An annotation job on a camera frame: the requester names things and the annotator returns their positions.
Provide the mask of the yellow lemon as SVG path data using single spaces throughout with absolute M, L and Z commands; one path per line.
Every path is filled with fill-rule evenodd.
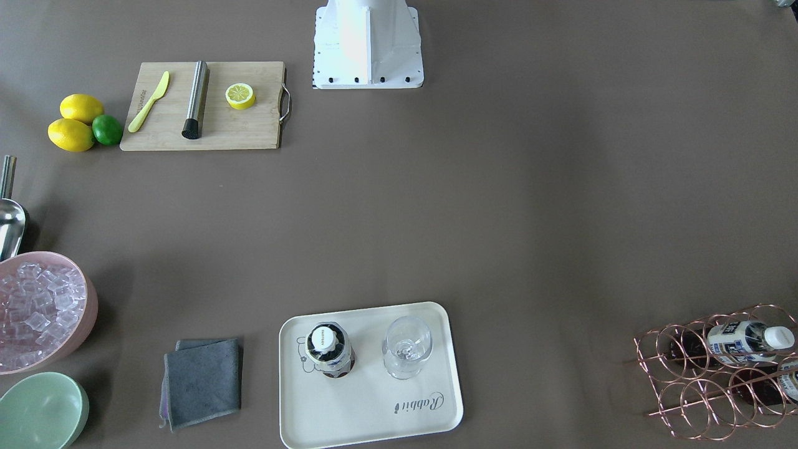
M 105 108 L 94 96 L 70 94 L 60 102 L 59 112 L 63 118 L 91 125 L 97 117 L 105 113 Z
M 61 150 L 85 152 L 94 147 L 96 140 L 89 125 L 80 120 L 60 118 L 47 128 L 49 140 Z

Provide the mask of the copper wire bottle basket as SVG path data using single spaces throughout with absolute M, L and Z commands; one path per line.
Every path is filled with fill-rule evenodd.
M 718 360 L 706 338 L 733 321 L 763 321 L 796 331 L 796 314 L 756 304 L 635 336 L 636 358 L 655 396 L 648 413 L 682 440 L 727 440 L 744 428 L 773 428 L 796 418 L 796 347 L 773 350 L 770 360 Z

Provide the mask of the tea bottle middle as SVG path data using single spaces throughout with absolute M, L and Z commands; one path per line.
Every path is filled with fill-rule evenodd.
M 688 369 L 718 369 L 721 365 L 766 363 L 778 350 L 791 349 L 794 332 L 755 319 L 729 321 L 697 333 L 684 331 L 670 343 L 666 358 Z

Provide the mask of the pink bowl with ice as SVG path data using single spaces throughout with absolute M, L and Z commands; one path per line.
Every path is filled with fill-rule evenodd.
M 90 279 L 62 254 L 31 252 L 3 261 L 3 375 L 40 369 L 74 352 L 98 313 Z

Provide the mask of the steel muddler black tip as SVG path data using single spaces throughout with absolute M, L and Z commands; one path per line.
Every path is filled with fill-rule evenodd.
M 187 115 L 183 122 L 181 135 L 188 140 L 196 140 L 202 136 L 203 114 L 207 99 L 210 69 L 205 60 L 196 63 L 194 77 L 189 96 Z

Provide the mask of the green bowl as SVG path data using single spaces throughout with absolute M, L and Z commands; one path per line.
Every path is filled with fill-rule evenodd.
M 1 401 L 2 448 L 69 448 L 89 414 L 85 389 L 68 375 L 42 372 L 14 384 Z

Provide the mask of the tea bottle front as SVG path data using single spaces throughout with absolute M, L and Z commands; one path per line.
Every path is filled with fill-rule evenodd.
M 350 336 L 336 322 L 314 325 L 307 335 L 305 352 L 315 369 L 332 379 L 348 375 L 356 361 Z

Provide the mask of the metal ice scoop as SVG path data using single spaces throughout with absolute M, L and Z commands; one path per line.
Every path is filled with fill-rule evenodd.
M 1 261 L 17 255 L 26 232 L 27 212 L 22 205 L 11 198 L 16 161 L 16 157 L 12 155 L 6 155 L 2 161 Z

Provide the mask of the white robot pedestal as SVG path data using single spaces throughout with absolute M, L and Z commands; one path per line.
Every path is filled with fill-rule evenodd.
M 419 14 L 405 1 L 328 1 L 314 17 L 314 89 L 424 85 Z

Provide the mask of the grey folded cloth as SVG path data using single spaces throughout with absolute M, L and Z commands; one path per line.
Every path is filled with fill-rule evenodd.
M 239 339 L 180 339 L 163 356 L 159 414 L 171 432 L 239 412 Z

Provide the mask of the green lime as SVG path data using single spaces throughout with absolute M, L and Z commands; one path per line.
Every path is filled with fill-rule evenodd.
M 102 145 L 114 146 L 122 142 L 123 125 L 111 115 L 103 114 L 95 117 L 91 127 L 94 139 Z

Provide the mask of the clear wine glass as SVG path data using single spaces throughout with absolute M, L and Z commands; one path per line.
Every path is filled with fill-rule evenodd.
M 383 339 L 383 365 L 396 380 L 417 376 L 433 351 L 431 329 L 418 316 L 402 316 L 388 326 Z

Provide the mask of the tea bottle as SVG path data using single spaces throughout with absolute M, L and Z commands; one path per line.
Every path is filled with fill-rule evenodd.
M 697 333 L 684 331 L 670 343 L 666 358 L 688 369 L 718 369 L 721 365 L 766 363 L 778 350 L 791 349 L 794 332 L 755 319 L 729 321 Z
M 332 379 L 348 375 L 356 361 L 350 336 L 336 322 L 314 325 L 307 335 L 305 352 L 315 369 Z

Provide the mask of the yellow plastic knife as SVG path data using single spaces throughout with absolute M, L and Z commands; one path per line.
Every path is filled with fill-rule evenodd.
M 170 73 L 168 71 L 164 71 L 162 74 L 161 79 L 158 82 L 158 85 L 152 92 L 151 96 L 143 103 L 142 108 L 139 112 L 134 116 L 134 119 L 131 120 L 131 123 L 128 125 L 127 130 L 129 133 L 136 133 L 140 128 L 142 128 L 143 123 L 147 120 L 148 114 L 152 109 L 152 106 L 157 102 L 157 100 L 162 99 L 167 90 L 170 83 Z

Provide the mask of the wooden cutting board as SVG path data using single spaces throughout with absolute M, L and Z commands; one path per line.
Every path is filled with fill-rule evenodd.
M 285 96 L 286 64 L 270 62 L 207 62 L 208 83 L 203 102 L 201 136 L 182 136 L 188 114 L 195 62 L 144 62 L 140 66 L 125 124 L 130 124 L 150 99 L 163 73 L 169 73 L 165 96 L 152 105 L 142 127 L 123 133 L 123 151 L 274 150 L 281 142 L 281 108 Z M 256 100 L 247 110 L 236 110 L 224 97 L 229 85 L 247 83 Z

